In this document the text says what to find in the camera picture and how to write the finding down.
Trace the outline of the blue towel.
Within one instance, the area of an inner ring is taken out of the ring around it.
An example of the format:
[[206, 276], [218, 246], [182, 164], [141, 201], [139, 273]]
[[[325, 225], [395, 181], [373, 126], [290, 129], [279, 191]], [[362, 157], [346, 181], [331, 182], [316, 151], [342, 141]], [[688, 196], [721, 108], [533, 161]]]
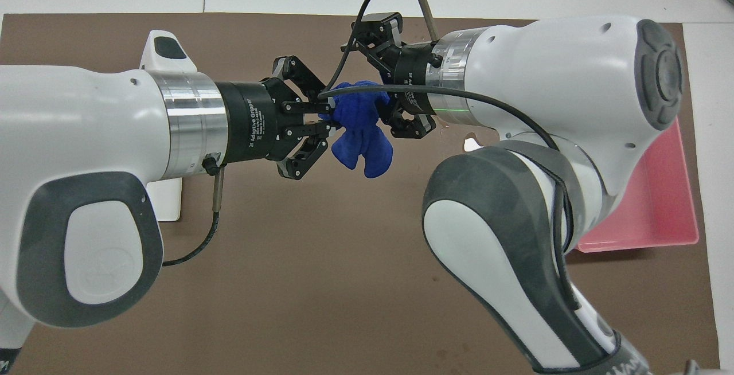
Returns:
[[378, 122], [378, 105], [388, 105], [385, 91], [360, 91], [336, 95], [331, 119], [345, 132], [332, 145], [332, 153], [347, 169], [355, 169], [364, 158], [364, 176], [375, 178], [391, 166], [393, 147]]

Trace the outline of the brown table mat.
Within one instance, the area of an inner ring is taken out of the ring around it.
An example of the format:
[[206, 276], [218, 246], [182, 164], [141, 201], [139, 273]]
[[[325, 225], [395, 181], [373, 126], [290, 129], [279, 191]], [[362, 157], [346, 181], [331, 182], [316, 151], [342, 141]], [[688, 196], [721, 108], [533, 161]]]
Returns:
[[[149, 31], [175, 34], [200, 72], [257, 81], [295, 54], [322, 80], [352, 17], [6, 14], [0, 63], [137, 67]], [[532, 375], [490, 313], [438, 263], [420, 209], [465, 127], [393, 141], [365, 179], [326, 153], [301, 181], [228, 166], [210, 245], [167, 267], [134, 308], [78, 330], [35, 326], [10, 375]]]

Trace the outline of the pink plastic bin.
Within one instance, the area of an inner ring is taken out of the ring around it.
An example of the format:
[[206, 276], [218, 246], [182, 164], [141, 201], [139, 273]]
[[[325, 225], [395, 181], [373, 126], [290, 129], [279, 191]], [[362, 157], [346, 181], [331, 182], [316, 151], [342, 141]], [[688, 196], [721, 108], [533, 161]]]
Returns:
[[589, 254], [687, 246], [699, 239], [681, 128], [675, 121], [642, 156], [616, 210], [576, 248]]

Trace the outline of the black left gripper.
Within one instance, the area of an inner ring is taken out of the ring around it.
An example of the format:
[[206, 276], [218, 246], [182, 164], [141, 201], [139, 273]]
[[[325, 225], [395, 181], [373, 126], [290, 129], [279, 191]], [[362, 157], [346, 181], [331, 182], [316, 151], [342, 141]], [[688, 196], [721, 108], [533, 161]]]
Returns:
[[[297, 56], [276, 58], [272, 76], [290, 80], [302, 97], [284, 101], [281, 109], [286, 114], [332, 114], [334, 106], [318, 96], [325, 85]], [[303, 140], [300, 148], [291, 157], [277, 140], [280, 135], [278, 112], [275, 101], [267, 88], [260, 82], [216, 82], [222, 96], [228, 119], [227, 148], [224, 164], [241, 161], [267, 159], [278, 161], [281, 177], [299, 181], [312, 168], [328, 148], [327, 139], [333, 124], [309, 122], [286, 127], [282, 140]]]

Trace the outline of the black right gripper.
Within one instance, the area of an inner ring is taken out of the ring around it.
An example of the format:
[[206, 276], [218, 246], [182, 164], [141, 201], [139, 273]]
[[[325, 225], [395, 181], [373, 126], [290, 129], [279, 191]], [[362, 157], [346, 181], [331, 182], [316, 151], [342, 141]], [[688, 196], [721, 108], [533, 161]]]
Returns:
[[[427, 72], [438, 69], [443, 62], [434, 53], [435, 43], [404, 44], [401, 40], [402, 16], [398, 12], [373, 13], [351, 24], [354, 41], [342, 45], [364, 54], [373, 67], [389, 67], [388, 85], [425, 86]], [[395, 138], [424, 138], [437, 124], [427, 93], [395, 92], [397, 101], [384, 108], [384, 123]], [[413, 119], [402, 116], [406, 111]]]

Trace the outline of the white rectangular tray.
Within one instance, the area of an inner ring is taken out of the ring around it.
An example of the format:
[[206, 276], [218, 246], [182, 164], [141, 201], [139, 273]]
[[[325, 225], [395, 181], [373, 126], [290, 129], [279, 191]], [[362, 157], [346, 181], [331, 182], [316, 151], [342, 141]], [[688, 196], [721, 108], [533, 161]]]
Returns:
[[149, 182], [147, 194], [154, 208], [155, 218], [160, 222], [175, 222], [180, 219], [182, 202], [182, 179], [166, 179]]

